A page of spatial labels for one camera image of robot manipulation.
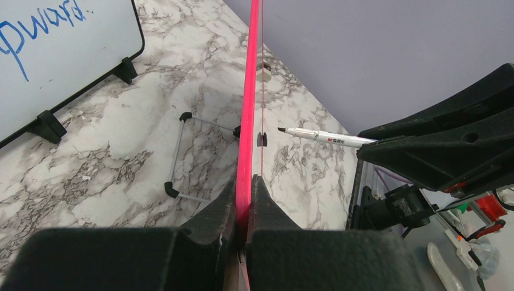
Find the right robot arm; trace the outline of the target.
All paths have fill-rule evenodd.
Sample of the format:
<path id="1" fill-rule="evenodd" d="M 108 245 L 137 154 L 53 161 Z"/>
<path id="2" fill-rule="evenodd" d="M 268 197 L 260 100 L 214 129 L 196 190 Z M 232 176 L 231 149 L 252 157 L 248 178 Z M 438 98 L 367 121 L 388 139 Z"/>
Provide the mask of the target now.
<path id="1" fill-rule="evenodd" d="M 383 199 L 355 186 L 349 227 L 411 229 L 437 206 L 423 190 L 465 201 L 513 184 L 513 64 L 506 63 L 457 94 L 406 118 L 362 131 L 361 162 L 407 180 Z"/>

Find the white whiteboard marker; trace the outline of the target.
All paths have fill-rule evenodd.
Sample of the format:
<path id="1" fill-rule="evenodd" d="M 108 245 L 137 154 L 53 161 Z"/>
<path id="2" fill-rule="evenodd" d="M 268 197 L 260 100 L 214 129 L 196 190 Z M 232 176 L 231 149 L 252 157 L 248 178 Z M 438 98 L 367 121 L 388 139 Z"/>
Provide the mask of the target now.
<path id="1" fill-rule="evenodd" d="M 334 144 L 343 147 L 351 147 L 360 149 L 363 145 L 377 142 L 375 139 L 361 138 L 358 136 L 343 135 L 338 133 L 331 133 L 322 130 L 309 130 L 304 128 L 283 128 L 278 127 L 280 132 L 288 135 L 308 139 L 316 142 Z"/>

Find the small white eraser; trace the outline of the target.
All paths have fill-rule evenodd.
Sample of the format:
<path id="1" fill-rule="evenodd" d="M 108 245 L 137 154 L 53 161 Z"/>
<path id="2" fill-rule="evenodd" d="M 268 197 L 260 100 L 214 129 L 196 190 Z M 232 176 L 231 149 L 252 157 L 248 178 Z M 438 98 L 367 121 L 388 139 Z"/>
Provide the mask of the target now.
<path id="1" fill-rule="evenodd" d="M 271 67 L 266 62 L 261 62 L 257 65 L 256 81 L 268 82 L 272 78 Z"/>

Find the red handled pliers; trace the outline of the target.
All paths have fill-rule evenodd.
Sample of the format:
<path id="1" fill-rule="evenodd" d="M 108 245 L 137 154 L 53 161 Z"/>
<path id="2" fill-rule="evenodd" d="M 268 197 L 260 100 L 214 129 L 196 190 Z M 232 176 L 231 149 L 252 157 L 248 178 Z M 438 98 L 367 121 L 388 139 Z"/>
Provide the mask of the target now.
<path id="1" fill-rule="evenodd" d="M 500 231 L 505 226 L 505 224 L 506 224 L 506 222 L 503 219 L 499 219 L 499 220 L 493 222 L 489 226 L 484 226 L 484 227 L 478 229 L 477 231 L 472 233 L 470 236 L 466 237 L 465 241 L 471 241 L 473 239 L 479 239 L 482 236 L 486 236 L 488 234 Z"/>

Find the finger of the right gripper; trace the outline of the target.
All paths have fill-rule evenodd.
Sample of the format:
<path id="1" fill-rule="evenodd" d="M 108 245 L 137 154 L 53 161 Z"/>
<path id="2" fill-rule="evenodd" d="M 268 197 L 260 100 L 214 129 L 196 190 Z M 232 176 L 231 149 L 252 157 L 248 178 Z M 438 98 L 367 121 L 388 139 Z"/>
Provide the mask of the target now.
<path id="1" fill-rule="evenodd" d="M 509 186 L 513 184 L 513 109 L 444 132 L 368 144 L 357 157 L 432 191 L 458 184 L 464 192 Z"/>
<path id="2" fill-rule="evenodd" d="M 481 121 L 513 107 L 513 64 L 506 63 L 455 95 L 406 118 L 361 131 L 387 139 L 422 136 Z"/>

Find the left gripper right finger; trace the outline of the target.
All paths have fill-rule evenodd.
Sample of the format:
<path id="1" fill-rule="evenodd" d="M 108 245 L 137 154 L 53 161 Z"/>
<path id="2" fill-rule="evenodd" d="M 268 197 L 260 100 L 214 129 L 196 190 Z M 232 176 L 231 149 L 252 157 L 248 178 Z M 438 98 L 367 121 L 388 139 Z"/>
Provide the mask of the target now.
<path id="1" fill-rule="evenodd" d="M 251 290 L 422 290 L 402 239 L 366 230 L 304 230 L 252 178 L 246 243 Z"/>

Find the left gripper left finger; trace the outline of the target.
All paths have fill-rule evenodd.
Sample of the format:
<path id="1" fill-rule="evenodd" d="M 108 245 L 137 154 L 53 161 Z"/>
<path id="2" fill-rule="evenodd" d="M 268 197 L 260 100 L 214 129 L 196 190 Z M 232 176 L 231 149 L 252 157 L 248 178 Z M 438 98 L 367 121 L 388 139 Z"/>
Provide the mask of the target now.
<path id="1" fill-rule="evenodd" d="M 179 227 L 54 228 L 20 248 L 2 290 L 222 290 L 236 179 Z"/>

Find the black framed whiteboard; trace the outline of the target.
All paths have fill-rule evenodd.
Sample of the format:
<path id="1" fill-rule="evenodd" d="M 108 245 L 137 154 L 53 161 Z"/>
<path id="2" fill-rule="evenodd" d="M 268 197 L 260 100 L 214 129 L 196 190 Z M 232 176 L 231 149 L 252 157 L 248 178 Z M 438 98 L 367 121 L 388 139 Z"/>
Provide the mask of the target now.
<path id="1" fill-rule="evenodd" d="M 109 76 L 131 84 L 144 46 L 134 1 L 2 1 L 1 145 L 59 143 L 55 113 Z"/>

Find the pink framed whiteboard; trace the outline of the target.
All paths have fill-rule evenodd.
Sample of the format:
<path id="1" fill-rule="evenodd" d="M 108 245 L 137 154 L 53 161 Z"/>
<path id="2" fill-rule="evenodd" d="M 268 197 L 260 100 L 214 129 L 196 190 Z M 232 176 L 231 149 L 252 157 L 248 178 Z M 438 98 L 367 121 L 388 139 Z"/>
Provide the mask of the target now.
<path id="1" fill-rule="evenodd" d="M 218 197 L 175 230 L 164 290 L 222 290 L 238 278 L 231 257 L 248 260 L 256 189 L 252 177 L 256 65 L 262 1 L 252 1 L 237 170 Z"/>

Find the white plastic piece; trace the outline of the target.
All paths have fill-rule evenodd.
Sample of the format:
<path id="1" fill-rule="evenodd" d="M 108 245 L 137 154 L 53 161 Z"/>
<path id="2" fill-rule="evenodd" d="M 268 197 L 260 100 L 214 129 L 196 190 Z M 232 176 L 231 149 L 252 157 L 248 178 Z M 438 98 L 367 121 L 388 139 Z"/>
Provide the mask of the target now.
<path id="1" fill-rule="evenodd" d="M 439 280 L 447 291 L 464 291 L 464 286 L 444 261 L 436 244 L 427 245 L 427 257 Z"/>

